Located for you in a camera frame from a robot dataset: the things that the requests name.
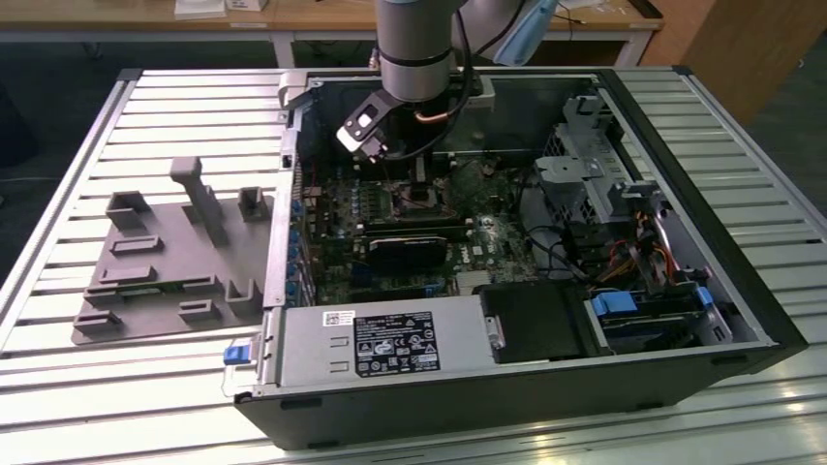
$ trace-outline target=blue tab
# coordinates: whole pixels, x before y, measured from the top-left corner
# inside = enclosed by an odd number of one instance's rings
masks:
[[[224,349],[224,365],[249,363],[249,346],[229,346]]]
[[[592,306],[599,317],[607,314],[637,312],[632,294],[625,291],[603,293],[592,299]]]
[[[304,209],[301,208],[301,202],[292,201],[289,206],[293,216],[301,216],[301,214],[304,213]]]
[[[710,290],[703,286],[698,286],[698,289],[695,289],[695,293],[698,294],[698,298],[700,299],[700,305],[703,305],[704,307],[712,306],[712,303],[715,301],[712,299],[712,294],[710,294]]]
[[[592,299],[592,308],[595,308],[595,315],[597,315],[599,317],[601,317],[603,315],[608,313],[608,310],[605,309],[605,305],[603,304],[603,301],[600,300],[600,296]]]
[[[507,66],[525,64],[543,42],[556,7],[557,0],[540,0],[536,3],[503,41],[503,45],[493,55],[492,61],[495,63]]]

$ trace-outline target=power supply label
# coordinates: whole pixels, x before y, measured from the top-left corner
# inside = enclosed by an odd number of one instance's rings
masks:
[[[431,312],[355,318],[356,375],[361,378],[439,369]]]

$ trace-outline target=table leg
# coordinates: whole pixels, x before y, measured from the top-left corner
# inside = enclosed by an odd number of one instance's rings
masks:
[[[87,58],[91,60],[100,60],[104,57],[101,53],[101,43],[100,42],[81,42],[80,46],[83,47],[83,51],[87,54]]]
[[[291,31],[273,32],[269,35],[272,49],[275,50],[275,61],[281,69],[296,68],[293,58],[293,33]]]
[[[632,33],[632,38],[625,42],[617,54],[615,66],[632,67],[637,66],[641,61],[643,52],[651,39],[651,31],[637,31]]]

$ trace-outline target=circuit board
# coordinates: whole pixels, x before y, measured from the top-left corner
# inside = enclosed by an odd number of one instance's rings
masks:
[[[464,161],[433,181],[439,207],[417,208],[408,205],[411,201],[399,201],[404,181],[340,178],[305,189],[316,303],[464,295],[468,282],[537,279],[541,273],[509,211],[515,175],[479,159]],[[423,228],[428,234],[451,237],[444,263],[411,273],[375,273],[364,257],[365,246],[377,236],[364,235],[365,225],[403,227],[423,217],[459,225]]]

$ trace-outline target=gray plastic holder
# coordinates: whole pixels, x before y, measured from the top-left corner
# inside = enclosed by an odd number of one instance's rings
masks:
[[[199,175],[196,158],[175,160],[171,177],[192,203],[112,194],[75,344],[261,323],[272,197],[244,188],[217,201]]]

